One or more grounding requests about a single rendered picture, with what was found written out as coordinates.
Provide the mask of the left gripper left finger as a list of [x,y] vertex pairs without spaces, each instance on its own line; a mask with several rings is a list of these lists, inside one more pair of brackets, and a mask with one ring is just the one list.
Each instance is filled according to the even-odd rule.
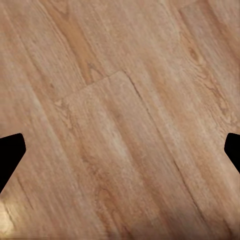
[[0,138],[0,193],[26,152],[21,133]]

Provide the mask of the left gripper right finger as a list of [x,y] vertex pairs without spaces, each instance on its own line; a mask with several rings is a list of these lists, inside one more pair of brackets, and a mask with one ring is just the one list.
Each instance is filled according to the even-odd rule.
[[235,133],[229,133],[227,135],[224,151],[235,165],[240,173],[240,135]]

